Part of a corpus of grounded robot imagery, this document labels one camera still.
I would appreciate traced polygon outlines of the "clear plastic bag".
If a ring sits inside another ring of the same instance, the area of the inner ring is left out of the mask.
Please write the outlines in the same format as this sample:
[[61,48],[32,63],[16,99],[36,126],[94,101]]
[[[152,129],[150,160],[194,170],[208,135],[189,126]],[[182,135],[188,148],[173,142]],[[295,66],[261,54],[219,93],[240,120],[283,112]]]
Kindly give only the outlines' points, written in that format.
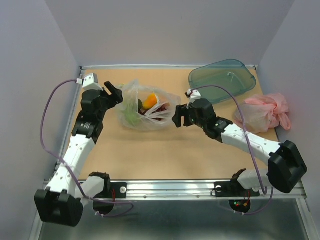
[[117,119],[124,127],[137,131],[157,131],[172,124],[181,98],[165,90],[141,85],[137,79],[120,84],[123,102],[115,107]]

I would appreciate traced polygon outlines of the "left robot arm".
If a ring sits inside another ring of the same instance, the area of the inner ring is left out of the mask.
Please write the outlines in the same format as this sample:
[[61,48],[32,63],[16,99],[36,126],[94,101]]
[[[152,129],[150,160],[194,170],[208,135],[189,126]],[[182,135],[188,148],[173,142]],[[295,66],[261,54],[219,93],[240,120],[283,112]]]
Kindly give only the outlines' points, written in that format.
[[106,112],[123,102],[122,91],[110,81],[104,86],[86,79],[77,79],[75,83],[82,84],[84,92],[68,148],[64,157],[56,156],[60,166],[54,177],[45,189],[37,190],[34,195],[43,222],[69,227],[78,225],[84,207],[96,195],[106,197],[111,193],[110,177],[106,173],[95,173],[83,184],[78,177],[104,128]]

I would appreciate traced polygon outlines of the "red grape bunch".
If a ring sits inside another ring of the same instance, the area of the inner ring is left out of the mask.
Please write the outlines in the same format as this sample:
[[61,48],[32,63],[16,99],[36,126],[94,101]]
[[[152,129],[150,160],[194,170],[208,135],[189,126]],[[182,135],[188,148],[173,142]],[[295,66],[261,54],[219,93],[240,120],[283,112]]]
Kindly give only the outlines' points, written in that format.
[[138,113],[141,116],[147,117],[149,120],[163,122],[163,121],[166,121],[169,117],[169,112],[171,110],[171,104],[168,102],[162,103],[156,109],[152,110],[150,113],[147,114],[147,112],[149,112],[150,110],[151,109],[146,110],[146,109],[142,108],[141,110],[138,110]]

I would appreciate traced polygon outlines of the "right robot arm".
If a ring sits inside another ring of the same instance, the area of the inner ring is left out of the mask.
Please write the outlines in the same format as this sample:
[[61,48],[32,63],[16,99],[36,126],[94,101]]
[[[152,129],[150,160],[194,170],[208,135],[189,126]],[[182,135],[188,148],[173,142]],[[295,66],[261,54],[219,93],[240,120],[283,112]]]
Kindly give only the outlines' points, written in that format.
[[277,142],[243,130],[232,121],[216,115],[206,99],[177,105],[172,117],[175,126],[198,126],[205,135],[222,144],[233,146],[251,155],[253,170],[240,170],[230,182],[231,192],[242,195],[249,189],[274,188],[289,194],[307,173],[308,168],[295,143]]

